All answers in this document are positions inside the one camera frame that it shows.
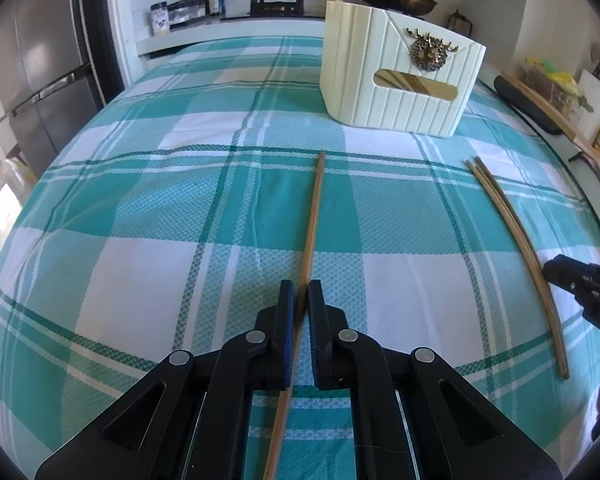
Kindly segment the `cream ribbed utensil holder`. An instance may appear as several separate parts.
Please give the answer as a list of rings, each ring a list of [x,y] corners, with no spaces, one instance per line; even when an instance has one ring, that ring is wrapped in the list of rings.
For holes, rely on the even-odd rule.
[[[329,1],[320,89],[343,125],[449,138],[485,54],[482,44],[419,18]]]

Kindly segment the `black gas stove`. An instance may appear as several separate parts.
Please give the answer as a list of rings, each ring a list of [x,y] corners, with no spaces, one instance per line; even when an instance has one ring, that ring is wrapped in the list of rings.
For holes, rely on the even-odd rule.
[[[321,14],[306,10],[306,0],[250,0],[247,13],[220,18],[221,22],[238,20],[324,20]]]

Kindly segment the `white knife block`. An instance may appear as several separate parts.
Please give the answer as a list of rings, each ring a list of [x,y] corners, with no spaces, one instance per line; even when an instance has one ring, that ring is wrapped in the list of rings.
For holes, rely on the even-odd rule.
[[[584,44],[577,69],[576,81],[585,104],[577,111],[580,135],[592,144],[600,132],[600,43]]]

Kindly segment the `wooden cutting board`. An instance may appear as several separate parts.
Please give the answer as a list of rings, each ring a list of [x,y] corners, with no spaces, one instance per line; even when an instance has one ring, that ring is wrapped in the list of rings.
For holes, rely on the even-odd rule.
[[[550,118],[552,122],[562,130],[562,133],[573,143],[576,144],[578,148],[584,151],[588,156],[593,157],[596,162],[600,164],[600,155],[596,153],[594,148],[588,142],[586,142],[585,138],[580,135],[579,131],[576,127],[571,125],[571,122],[565,118],[563,114],[560,114],[556,108],[550,104],[546,99],[539,95],[538,92],[535,92],[531,88],[527,87],[523,82],[515,78],[509,73],[501,72],[500,76],[506,80],[509,84],[511,84],[514,88],[520,91],[527,99],[534,103],[534,105],[542,112]]]

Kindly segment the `steel refrigerator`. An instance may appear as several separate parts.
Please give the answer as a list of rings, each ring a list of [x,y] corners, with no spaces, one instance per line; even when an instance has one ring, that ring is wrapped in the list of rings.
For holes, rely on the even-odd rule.
[[[107,0],[0,0],[0,124],[36,176],[122,89]]]

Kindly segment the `black rolled mat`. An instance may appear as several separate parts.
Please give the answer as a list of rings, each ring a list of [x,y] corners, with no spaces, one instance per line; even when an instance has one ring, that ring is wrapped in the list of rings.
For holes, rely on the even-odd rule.
[[[525,114],[532,119],[546,133],[562,134],[562,129],[558,127],[528,96],[525,96],[520,90],[505,80],[501,75],[495,77],[493,81],[496,93],[510,106],[516,108],[518,112]]]

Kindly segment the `dark glass jar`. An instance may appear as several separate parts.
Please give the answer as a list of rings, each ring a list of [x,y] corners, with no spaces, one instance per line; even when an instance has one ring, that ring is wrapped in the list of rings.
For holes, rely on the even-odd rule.
[[[470,38],[474,24],[472,24],[472,21],[469,18],[466,18],[464,14],[461,14],[459,10],[455,10],[449,15],[448,21],[446,22],[446,28],[452,30],[452,32]]]

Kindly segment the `teal plaid tablecloth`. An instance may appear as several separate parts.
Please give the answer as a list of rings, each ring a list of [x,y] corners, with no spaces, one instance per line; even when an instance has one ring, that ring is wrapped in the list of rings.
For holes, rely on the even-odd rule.
[[[321,53],[306,37],[190,47],[35,185],[0,253],[0,445],[25,476],[168,353],[220,348],[299,277],[321,152],[326,300],[387,348],[433,348],[562,470],[580,460],[600,331],[556,290],[560,378],[524,258],[466,164],[488,166],[542,260],[600,262],[584,194],[483,86],[447,139],[335,122]]]

